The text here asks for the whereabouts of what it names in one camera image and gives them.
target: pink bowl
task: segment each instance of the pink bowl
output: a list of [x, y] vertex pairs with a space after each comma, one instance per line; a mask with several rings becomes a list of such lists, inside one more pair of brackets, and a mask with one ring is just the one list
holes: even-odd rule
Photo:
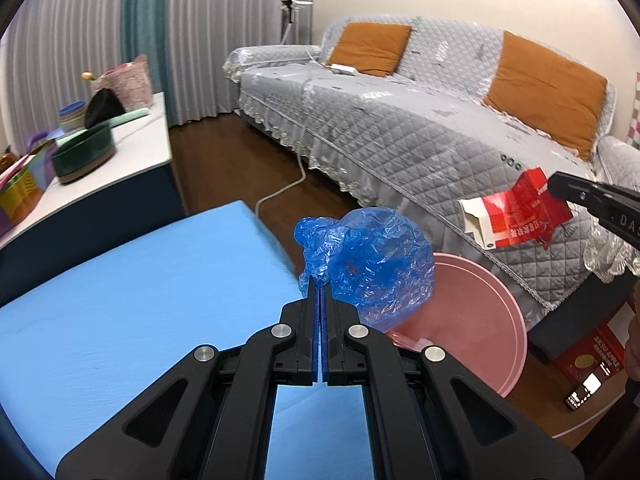
[[506, 397], [527, 357], [527, 330], [518, 304], [484, 267], [452, 254], [434, 257], [432, 297], [390, 332], [433, 341]]

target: green bowl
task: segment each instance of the green bowl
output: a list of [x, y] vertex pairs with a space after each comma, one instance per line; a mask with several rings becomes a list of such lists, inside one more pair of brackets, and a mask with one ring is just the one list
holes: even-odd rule
[[51, 156], [62, 184], [72, 182], [109, 160], [116, 152], [108, 123], [98, 124], [60, 146]]

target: pillow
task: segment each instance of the pillow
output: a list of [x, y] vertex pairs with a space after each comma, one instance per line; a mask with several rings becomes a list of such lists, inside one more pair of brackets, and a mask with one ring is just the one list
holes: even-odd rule
[[391, 75], [398, 66], [411, 25], [391, 23], [350, 23], [338, 40], [327, 61], [353, 66], [363, 74], [384, 77]]
[[486, 105], [548, 133], [591, 158], [607, 80], [533, 41], [504, 32], [500, 63]]
[[626, 142], [640, 150], [640, 72], [636, 76], [636, 100], [634, 101], [634, 112], [631, 115], [629, 135], [626, 138]]

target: white wall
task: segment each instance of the white wall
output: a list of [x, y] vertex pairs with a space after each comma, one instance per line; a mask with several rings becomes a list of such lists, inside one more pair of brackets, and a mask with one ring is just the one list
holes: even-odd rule
[[424, 14], [506, 28], [559, 48], [618, 90], [614, 134], [625, 137], [640, 71], [640, 38], [617, 0], [314, 0], [314, 42], [332, 19], [381, 12]]

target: red box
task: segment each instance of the red box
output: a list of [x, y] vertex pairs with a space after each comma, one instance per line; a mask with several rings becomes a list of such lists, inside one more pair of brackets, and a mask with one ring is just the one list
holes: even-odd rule
[[629, 322], [633, 316], [634, 310], [630, 302], [625, 301], [615, 314], [554, 359], [554, 364], [572, 384], [584, 382], [600, 363], [604, 363], [609, 369], [609, 377], [617, 374], [625, 366], [625, 344], [629, 337]]
[[536, 240], [546, 249], [554, 230], [573, 215], [567, 203], [551, 196], [541, 168], [522, 172], [511, 189], [459, 200], [465, 233], [490, 250]]

